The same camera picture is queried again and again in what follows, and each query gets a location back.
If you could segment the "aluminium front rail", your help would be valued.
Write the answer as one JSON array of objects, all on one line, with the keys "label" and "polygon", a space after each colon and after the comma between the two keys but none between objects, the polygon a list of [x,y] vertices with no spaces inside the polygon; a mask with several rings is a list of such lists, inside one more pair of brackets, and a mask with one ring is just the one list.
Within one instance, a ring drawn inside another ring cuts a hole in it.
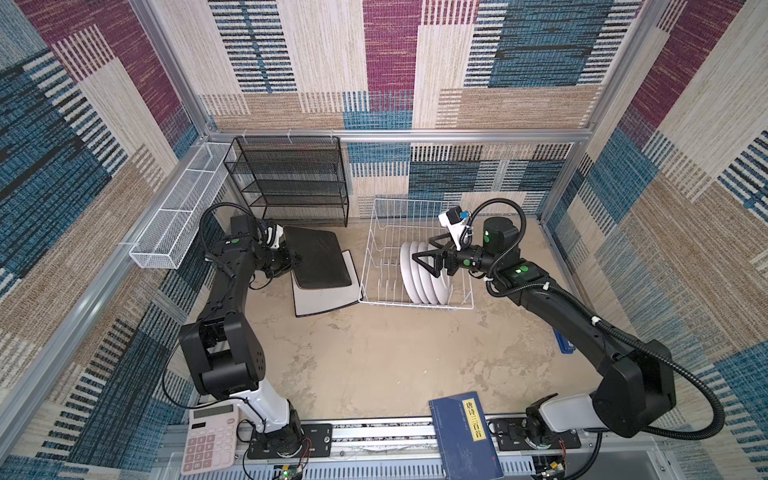
[{"label": "aluminium front rail", "polygon": [[[311,454],[302,479],[445,479],[431,417],[392,417],[305,421],[332,425],[329,456]],[[578,433],[581,447],[568,448],[566,474],[577,471],[596,446],[596,434]],[[150,479],[279,479],[281,470],[298,460],[246,460],[244,443],[236,447],[235,463],[212,473],[183,477],[186,426],[168,427]],[[502,479],[534,479],[545,460],[557,459],[558,449],[499,452]],[[679,479],[655,439],[639,435],[622,439],[604,434],[594,465],[580,479]]]}]

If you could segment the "black square plate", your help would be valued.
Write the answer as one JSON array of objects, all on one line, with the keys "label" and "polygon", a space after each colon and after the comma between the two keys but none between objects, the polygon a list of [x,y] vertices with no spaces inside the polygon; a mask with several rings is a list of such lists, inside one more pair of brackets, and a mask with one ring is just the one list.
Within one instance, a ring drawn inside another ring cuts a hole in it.
[{"label": "black square plate", "polygon": [[300,288],[321,290],[352,285],[334,232],[287,226],[284,237]]}]

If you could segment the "blue book yellow label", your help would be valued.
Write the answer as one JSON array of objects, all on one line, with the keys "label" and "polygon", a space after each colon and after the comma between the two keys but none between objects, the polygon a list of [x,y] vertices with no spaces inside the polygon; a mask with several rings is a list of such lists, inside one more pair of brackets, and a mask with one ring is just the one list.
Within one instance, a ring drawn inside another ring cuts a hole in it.
[{"label": "blue book yellow label", "polygon": [[504,476],[476,391],[430,400],[429,408],[446,479]]}]

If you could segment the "blue flat box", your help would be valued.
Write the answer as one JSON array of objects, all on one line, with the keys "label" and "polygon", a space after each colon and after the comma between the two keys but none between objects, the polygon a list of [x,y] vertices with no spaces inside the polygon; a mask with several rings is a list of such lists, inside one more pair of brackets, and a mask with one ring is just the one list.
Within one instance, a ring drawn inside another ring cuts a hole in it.
[{"label": "blue flat box", "polygon": [[573,354],[577,348],[557,330],[553,330],[558,348],[562,354]]}]

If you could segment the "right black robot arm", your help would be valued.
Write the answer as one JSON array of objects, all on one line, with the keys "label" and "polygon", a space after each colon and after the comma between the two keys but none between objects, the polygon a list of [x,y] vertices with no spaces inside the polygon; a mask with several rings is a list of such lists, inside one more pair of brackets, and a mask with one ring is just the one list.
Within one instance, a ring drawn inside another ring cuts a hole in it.
[{"label": "right black robot arm", "polygon": [[[452,276],[460,269],[480,274],[492,297],[506,298],[544,320],[601,375],[599,385],[590,393],[553,395],[530,407],[530,415],[549,431],[610,431],[624,438],[646,432],[698,441],[724,428],[726,415],[717,395],[675,362],[665,345],[656,340],[643,342],[601,318],[546,270],[521,256],[525,219],[518,223],[508,217],[486,219],[478,245],[470,238],[472,226],[465,213],[446,212],[440,220],[446,233],[430,238],[427,250],[412,255],[420,272],[434,278]],[[694,386],[709,403],[712,420],[707,426],[693,431],[655,426],[655,421],[677,404],[676,376]]]}]

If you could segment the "black mesh shelf rack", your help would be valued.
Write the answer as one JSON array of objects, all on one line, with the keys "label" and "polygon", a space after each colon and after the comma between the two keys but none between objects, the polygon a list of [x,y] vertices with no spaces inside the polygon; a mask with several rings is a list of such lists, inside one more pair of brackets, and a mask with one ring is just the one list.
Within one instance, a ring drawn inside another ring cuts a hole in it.
[{"label": "black mesh shelf rack", "polygon": [[296,226],[348,223],[346,171],[335,136],[240,136],[224,165],[240,199],[260,219]]}]

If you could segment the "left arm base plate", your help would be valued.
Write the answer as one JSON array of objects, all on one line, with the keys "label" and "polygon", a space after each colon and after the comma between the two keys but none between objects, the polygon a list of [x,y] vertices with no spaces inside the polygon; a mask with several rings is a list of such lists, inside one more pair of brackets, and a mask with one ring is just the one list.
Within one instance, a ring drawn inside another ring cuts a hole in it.
[{"label": "left arm base plate", "polygon": [[266,448],[260,440],[254,440],[246,450],[245,457],[248,460],[298,460],[306,450],[309,450],[310,459],[328,458],[331,455],[333,440],[333,425],[331,423],[310,423],[302,426],[306,440],[302,443],[302,449],[295,448],[275,449]]}]

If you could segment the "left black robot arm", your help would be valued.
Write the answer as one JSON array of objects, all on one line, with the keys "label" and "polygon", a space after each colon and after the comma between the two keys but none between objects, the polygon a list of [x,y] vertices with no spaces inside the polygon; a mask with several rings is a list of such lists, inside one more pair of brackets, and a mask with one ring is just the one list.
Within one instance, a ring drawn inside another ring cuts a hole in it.
[{"label": "left black robot arm", "polygon": [[216,267],[208,300],[197,320],[183,326],[179,345],[193,383],[202,395],[233,400],[256,429],[262,448],[294,455],[304,434],[297,411],[266,379],[266,355],[245,315],[255,273],[271,281],[292,269],[278,226],[250,214],[234,216],[231,232],[205,257]]}]

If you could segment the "pink calculator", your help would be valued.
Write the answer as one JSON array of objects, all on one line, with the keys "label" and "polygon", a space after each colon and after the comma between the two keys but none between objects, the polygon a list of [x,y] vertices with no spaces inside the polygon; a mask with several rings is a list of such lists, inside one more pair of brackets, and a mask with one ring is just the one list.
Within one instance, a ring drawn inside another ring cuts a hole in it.
[{"label": "pink calculator", "polygon": [[239,410],[233,401],[191,412],[181,476],[232,467],[236,456]]}]

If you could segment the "white round plate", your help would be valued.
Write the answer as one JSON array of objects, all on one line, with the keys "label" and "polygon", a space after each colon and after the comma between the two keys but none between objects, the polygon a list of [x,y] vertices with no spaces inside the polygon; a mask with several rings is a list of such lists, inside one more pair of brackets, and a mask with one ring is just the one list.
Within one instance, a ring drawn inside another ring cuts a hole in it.
[{"label": "white round plate", "polygon": [[399,253],[400,271],[403,280],[403,285],[408,295],[408,298],[414,304],[421,304],[421,299],[418,295],[416,285],[413,281],[410,268],[410,243],[404,242],[400,247]]},{"label": "white round plate", "polygon": [[447,305],[451,293],[451,277],[447,274],[447,270],[443,268],[439,272],[438,277],[432,274],[429,274],[428,277],[438,303],[440,305]]},{"label": "white round plate", "polygon": [[415,261],[412,259],[412,254],[416,253],[418,251],[419,243],[417,241],[412,241],[409,246],[409,266],[411,271],[411,278],[415,285],[416,293],[419,298],[419,301],[421,304],[429,305],[429,299],[424,291],[420,274],[419,274],[419,265],[415,263]]},{"label": "white round plate", "polygon": [[[424,252],[428,250],[428,244],[426,242],[421,242],[418,247],[418,252]],[[426,262],[427,260],[431,260],[431,257],[419,257],[422,261]],[[432,284],[432,278],[434,278],[423,266],[420,264],[417,264],[418,267],[418,273],[421,279],[422,288],[426,294],[426,297],[431,305],[439,305],[439,301],[437,298],[437,295],[434,291],[433,284]]]}]

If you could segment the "white square plate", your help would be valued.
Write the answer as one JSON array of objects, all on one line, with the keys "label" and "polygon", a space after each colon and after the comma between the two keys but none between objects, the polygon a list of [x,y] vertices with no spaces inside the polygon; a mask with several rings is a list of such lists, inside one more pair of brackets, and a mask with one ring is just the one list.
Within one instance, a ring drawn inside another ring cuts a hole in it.
[{"label": "white square plate", "polygon": [[351,279],[349,286],[328,289],[303,289],[298,285],[295,274],[291,273],[292,293],[295,306],[308,305],[310,308],[319,306],[337,306],[360,301],[360,282],[350,250],[342,252],[347,272]]},{"label": "white square plate", "polygon": [[313,308],[310,308],[308,305],[303,305],[302,307],[299,307],[299,305],[296,305],[295,317],[304,318],[304,317],[311,317],[315,315],[322,315],[322,314],[338,311],[341,309],[345,309],[357,304],[359,304],[359,301],[353,301],[350,303],[337,305],[337,306],[319,306],[319,307],[313,307]]}]

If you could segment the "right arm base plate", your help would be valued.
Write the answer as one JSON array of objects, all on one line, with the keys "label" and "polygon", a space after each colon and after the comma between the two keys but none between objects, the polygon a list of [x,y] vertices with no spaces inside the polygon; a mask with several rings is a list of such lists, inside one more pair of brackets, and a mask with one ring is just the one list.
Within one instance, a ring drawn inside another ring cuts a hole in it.
[{"label": "right arm base plate", "polygon": [[533,451],[579,449],[581,440],[575,430],[561,433],[546,433],[536,440],[526,429],[526,418],[521,416],[500,417],[486,421],[499,451]]}]

